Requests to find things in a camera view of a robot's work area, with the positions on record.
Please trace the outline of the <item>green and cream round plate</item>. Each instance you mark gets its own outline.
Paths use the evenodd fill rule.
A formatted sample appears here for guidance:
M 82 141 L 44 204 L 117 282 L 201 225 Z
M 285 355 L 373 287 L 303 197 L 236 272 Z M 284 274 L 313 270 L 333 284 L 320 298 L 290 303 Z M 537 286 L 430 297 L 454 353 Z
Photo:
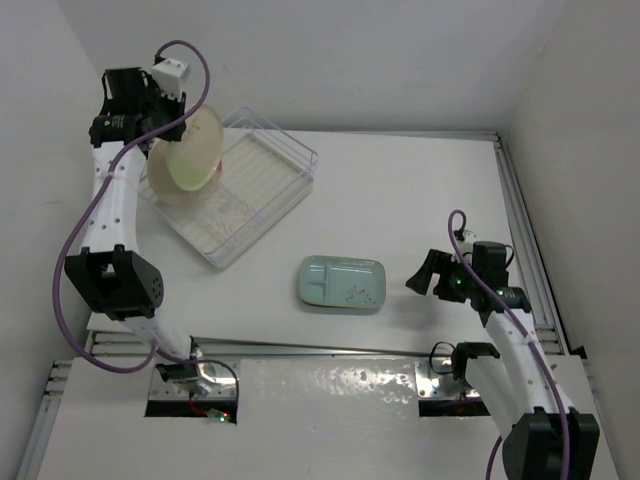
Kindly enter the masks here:
M 204 104 L 187 119 L 181 140 L 167 147 L 167 167 L 175 184 L 188 192 L 200 190 L 218 168 L 223 147 L 222 122 L 215 109 Z

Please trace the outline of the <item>pink and cream round plate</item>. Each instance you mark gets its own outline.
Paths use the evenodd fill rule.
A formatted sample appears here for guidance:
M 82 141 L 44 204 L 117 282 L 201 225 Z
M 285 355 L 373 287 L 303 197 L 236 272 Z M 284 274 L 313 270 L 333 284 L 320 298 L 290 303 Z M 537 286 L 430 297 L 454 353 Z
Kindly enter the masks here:
M 147 161 L 147 180 L 153 193 L 165 205 L 177 208 L 186 208 L 198 203 L 202 198 L 215 190 L 222 176 L 223 163 L 218 165 L 207 183 L 196 191 L 181 189 L 171 177 L 167 165 L 168 142 L 158 141 L 151 150 Z

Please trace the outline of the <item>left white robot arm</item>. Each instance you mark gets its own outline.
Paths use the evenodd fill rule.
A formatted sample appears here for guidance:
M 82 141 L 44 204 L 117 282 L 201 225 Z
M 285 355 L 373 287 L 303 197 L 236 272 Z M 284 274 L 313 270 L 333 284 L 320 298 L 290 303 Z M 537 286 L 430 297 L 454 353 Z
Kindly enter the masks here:
M 163 138 L 181 138 L 185 123 L 183 83 L 188 67 L 162 60 L 108 69 L 104 100 L 89 137 L 94 162 L 93 199 L 80 251 L 64 258 L 64 271 L 90 309 L 157 345 L 169 357 L 187 359 L 192 340 L 157 311 L 164 299 L 160 271 L 139 253 L 136 235 L 138 188 L 158 128 Z

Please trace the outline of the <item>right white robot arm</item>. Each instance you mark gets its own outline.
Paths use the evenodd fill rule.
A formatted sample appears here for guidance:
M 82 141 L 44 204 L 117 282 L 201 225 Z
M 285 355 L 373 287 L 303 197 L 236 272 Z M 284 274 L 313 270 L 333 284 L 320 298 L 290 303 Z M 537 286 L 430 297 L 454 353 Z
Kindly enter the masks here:
M 447 253 L 432 249 L 406 285 L 438 299 L 469 303 L 490 339 L 460 342 L 452 377 L 480 394 L 500 432 L 493 449 L 509 479 L 588 479 L 600 428 L 563 391 L 540 346 L 532 307 L 510 285 L 503 244 L 477 241 Z

